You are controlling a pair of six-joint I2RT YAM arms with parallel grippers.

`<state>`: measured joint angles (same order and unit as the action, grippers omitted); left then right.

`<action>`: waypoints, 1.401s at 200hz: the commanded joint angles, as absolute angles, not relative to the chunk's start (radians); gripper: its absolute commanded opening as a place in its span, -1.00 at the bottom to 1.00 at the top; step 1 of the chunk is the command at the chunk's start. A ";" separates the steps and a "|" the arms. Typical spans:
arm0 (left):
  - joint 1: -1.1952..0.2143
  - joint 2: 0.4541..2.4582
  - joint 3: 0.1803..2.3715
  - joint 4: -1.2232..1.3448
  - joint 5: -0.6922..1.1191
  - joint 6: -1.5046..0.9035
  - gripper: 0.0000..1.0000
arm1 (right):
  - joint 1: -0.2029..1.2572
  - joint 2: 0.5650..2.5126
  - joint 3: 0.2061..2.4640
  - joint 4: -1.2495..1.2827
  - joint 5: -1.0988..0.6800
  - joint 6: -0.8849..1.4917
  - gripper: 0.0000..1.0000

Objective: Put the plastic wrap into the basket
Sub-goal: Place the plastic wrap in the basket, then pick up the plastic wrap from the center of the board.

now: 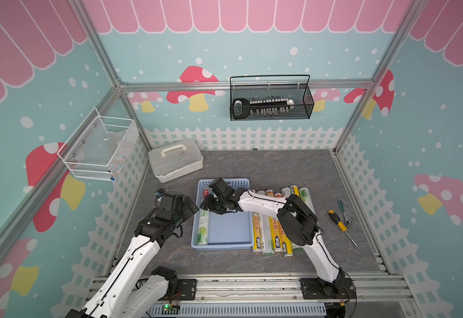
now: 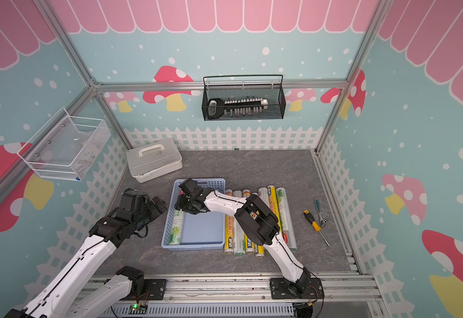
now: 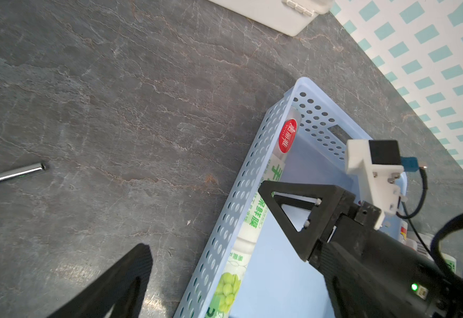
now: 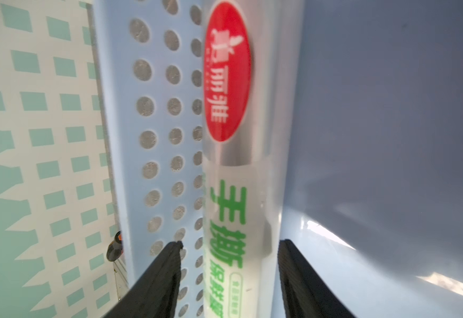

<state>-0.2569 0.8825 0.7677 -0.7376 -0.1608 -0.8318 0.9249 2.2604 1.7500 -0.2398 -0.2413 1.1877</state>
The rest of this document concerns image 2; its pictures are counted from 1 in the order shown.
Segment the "yellow orange wrap roll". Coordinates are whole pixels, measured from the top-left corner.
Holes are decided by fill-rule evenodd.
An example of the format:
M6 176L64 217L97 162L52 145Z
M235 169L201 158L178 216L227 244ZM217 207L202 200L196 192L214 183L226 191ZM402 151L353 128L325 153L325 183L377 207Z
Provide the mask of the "yellow orange wrap roll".
M242 191L242 197L249 197L251 192L249 189L245 189ZM244 243L245 243L245 252L246 254L253 254L255 252L254 243L250 240L247 235L244 235Z

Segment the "yellow blue-label wrap roll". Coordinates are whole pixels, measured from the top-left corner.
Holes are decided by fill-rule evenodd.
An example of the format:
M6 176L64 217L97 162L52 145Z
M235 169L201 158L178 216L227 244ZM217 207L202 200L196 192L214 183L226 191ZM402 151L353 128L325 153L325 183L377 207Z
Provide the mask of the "yellow blue-label wrap roll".
M255 245L255 257L263 258L264 257L264 247L260 245Z

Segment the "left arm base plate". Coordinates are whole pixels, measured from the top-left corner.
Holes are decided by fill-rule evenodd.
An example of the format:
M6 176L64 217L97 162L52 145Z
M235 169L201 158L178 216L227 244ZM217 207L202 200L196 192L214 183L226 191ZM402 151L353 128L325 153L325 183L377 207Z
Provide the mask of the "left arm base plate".
M125 298L136 302L163 300L166 279L140 279L133 282L131 292Z

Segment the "clear green wrap roll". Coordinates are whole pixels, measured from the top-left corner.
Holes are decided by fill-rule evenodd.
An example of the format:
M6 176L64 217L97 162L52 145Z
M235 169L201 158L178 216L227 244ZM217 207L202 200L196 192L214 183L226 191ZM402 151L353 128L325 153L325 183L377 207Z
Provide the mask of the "clear green wrap roll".
M235 256L241 257L246 254L245 250L245 233L239 224L236 217L234 217L234 247L233 253Z

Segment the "yellow red wrap roll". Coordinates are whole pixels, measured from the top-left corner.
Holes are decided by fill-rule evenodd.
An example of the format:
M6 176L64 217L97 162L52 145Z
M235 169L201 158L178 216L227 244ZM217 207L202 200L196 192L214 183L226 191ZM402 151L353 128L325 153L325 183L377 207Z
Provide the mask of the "yellow red wrap roll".
M234 217L225 215L225 245L224 251L227 254L234 253Z

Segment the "silver green wrap roll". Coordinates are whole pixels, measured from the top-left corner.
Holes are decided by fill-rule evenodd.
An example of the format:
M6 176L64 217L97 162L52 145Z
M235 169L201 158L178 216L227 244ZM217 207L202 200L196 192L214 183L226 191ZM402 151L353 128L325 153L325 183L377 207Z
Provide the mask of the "silver green wrap roll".
M283 228L283 238L288 248L291 251L297 251L296 237L294 235L294 227L291 218L288 198L285 188L276 189L276 198L279 207L281 218L281 226Z

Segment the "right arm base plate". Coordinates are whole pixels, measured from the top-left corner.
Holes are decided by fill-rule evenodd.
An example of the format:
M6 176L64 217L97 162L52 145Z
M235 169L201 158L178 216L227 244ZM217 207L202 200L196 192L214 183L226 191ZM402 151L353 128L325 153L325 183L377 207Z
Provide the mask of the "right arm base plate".
M295 283L284 278L271 278L269 287L272 299L321 300L325 298L321 280L315 277L311 277L302 288L298 288Z

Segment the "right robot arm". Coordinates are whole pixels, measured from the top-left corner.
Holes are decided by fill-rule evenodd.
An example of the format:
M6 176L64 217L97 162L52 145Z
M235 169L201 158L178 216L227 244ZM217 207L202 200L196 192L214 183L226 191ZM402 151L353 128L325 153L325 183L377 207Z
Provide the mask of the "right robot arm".
M187 178L179 185L182 191L176 207L183 212L219 212L233 217L253 243L264 246L279 266L288 293L301 298L310 286L311 273L299 262L283 239L277 216L258 197L228 196L216 189L200 187Z

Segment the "white green wrap roll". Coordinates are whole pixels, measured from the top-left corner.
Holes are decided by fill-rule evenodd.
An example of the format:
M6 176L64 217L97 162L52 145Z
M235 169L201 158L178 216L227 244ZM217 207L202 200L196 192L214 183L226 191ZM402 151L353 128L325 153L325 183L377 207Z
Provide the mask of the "white green wrap roll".
M178 197L177 202L174 206L175 210L173 215L172 227L170 230L169 245L181 244L185 213L181 209L179 209L179 199L180 198Z

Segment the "yellow red-end wrap roll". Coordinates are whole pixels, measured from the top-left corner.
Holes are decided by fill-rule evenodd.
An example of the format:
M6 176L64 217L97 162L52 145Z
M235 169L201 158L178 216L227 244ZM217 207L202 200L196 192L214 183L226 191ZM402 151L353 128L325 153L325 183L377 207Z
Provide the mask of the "yellow red-end wrap roll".
M280 218L279 205L278 205L278 201L276 197L276 189L273 185L269 185L267 187L267 192L268 192L268 202L270 205L270 209L276 215L278 219L277 224L279 226L280 232L282 232L283 227L282 227L281 218Z

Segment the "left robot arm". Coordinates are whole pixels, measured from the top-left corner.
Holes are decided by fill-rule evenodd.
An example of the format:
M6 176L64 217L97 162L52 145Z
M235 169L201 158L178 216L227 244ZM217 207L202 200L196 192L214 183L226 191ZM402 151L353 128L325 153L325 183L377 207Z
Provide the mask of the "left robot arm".
M125 266L91 295L76 301L104 261L133 235L142 237L141 231L147 231L150 222L166 211L159 197L126 189L119 206L90 229L82 246L52 282L23 309L9 310L7 317L98 317L121 299L146 299L151 290L144 272Z

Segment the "light blue plastic basket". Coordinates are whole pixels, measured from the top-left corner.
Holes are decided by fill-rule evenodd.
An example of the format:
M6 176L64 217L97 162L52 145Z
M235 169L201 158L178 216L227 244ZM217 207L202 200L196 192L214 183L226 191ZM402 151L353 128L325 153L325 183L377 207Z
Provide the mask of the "light blue plastic basket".
M174 181L161 246L167 250L221 250L225 243L225 215L218 212L187 214L181 225L180 243L171 245L170 234L175 218L175 205L184 180Z

